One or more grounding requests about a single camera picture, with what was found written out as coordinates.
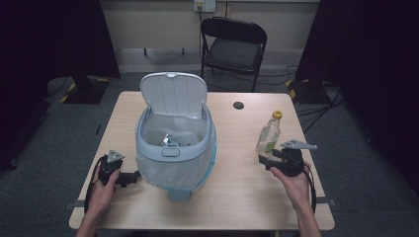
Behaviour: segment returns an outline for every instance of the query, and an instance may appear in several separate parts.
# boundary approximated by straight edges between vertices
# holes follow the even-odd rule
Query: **black curtain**
[[[416,0],[321,1],[295,77],[340,85],[372,145],[419,195],[418,13]]]
[[[121,75],[99,0],[0,1],[0,36],[1,168],[45,110],[51,79]]]

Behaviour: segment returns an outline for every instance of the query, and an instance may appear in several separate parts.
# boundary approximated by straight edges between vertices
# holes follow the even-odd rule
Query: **yellow bottle cap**
[[[272,113],[272,118],[274,119],[281,119],[283,117],[283,113],[281,111],[274,111]]]

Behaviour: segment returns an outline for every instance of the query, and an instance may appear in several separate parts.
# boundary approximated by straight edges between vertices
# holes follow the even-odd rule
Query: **white wall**
[[[103,0],[115,48],[200,48],[200,18],[193,0]],[[254,22],[268,34],[267,50],[303,49],[318,0],[216,2],[215,13]]]

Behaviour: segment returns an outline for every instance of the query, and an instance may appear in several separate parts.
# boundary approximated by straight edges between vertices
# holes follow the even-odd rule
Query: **wooden table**
[[[242,102],[236,110],[234,102]],[[207,105],[217,134],[215,164],[203,187],[189,201],[172,202],[167,192],[139,180],[117,187],[99,228],[147,230],[284,230],[298,229],[296,215],[281,182],[258,161],[255,145],[273,110],[281,110],[280,143],[304,141],[293,103],[286,94],[209,93]],[[96,161],[114,149],[126,156],[122,172],[137,170],[134,128],[146,104],[140,92],[121,93],[79,199],[84,199]],[[308,150],[304,160],[313,164]],[[317,196],[324,197],[315,166],[311,166]],[[69,220],[78,228],[83,208],[75,207]],[[334,227],[328,204],[317,205],[321,230]]]

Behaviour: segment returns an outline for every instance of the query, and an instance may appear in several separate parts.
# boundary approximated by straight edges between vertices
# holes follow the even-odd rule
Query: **plastic bottle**
[[[275,148],[281,134],[280,121],[282,117],[283,113],[281,111],[274,111],[272,113],[272,118],[262,128],[256,145],[256,151],[258,154],[270,153],[272,149]]]

